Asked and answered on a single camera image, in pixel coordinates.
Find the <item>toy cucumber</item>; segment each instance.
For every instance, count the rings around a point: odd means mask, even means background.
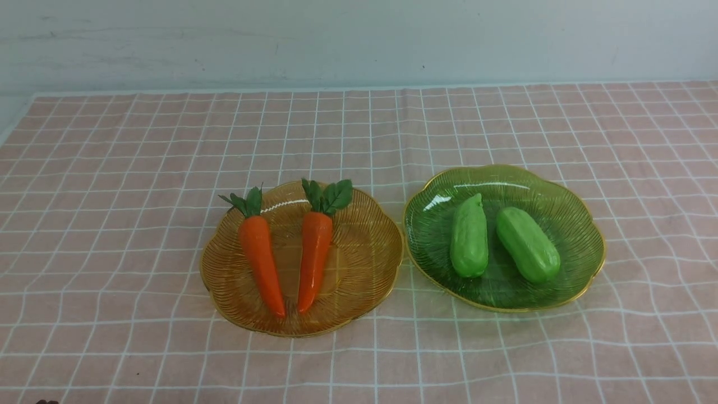
[[[501,209],[496,217],[496,233],[527,281],[544,283],[559,272],[559,252],[525,211],[513,207]]]
[[[460,277],[477,277],[486,271],[489,246],[480,193],[464,201],[454,213],[450,255]]]

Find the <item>wall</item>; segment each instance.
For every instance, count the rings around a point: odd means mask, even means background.
[[[717,0],[11,0],[0,93],[715,78],[717,22]]]

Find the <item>carrot leaves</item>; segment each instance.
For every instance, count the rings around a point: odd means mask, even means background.
[[[320,212],[327,216],[334,216],[340,209],[344,209],[352,201],[352,181],[341,180],[331,183],[322,191],[317,181],[307,181],[302,178],[302,188],[313,212]]]
[[[262,190],[257,187],[249,190],[246,199],[240,198],[234,193],[230,193],[229,198],[224,195],[219,195],[219,197],[242,212],[244,217],[259,216],[262,212]]]

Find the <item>toy carrot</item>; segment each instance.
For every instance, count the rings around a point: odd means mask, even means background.
[[[352,201],[352,181],[341,180],[327,185],[322,192],[316,181],[302,178],[302,187],[312,210],[302,222],[302,264],[299,268],[297,310],[306,313],[317,298],[332,241],[332,217]]]
[[[232,204],[244,215],[245,219],[239,226],[239,244],[254,274],[254,282],[264,304],[277,317],[285,317],[284,299],[279,288],[276,274],[276,263],[271,250],[271,232],[267,220],[260,215],[262,191],[254,187],[242,199],[231,193],[229,198],[219,195],[224,201]]]

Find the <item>scalloped plate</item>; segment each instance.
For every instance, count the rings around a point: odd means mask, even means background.
[[[489,267],[462,278],[449,258],[454,210],[482,194],[489,232]],[[496,235],[496,214],[505,206],[528,212],[561,255],[561,269],[542,285],[527,282]],[[606,243],[585,203],[570,190],[512,165],[459,167],[432,178],[406,204],[409,256],[441,289],[478,308],[522,312],[554,308],[578,299],[603,266]]]
[[[353,191],[353,201],[334,217],[334,236],[319,298],[297,313],[302,219],[309,211],[300,181],[264,193],[262,216],[269,222],[286,318],[262,302],[237,231],[244,217],[231,209],[202,253],[200,273],[217,310],[237,326],[275,336],[323,334],[372,311],[396,282],[404,238],[371,196]]]

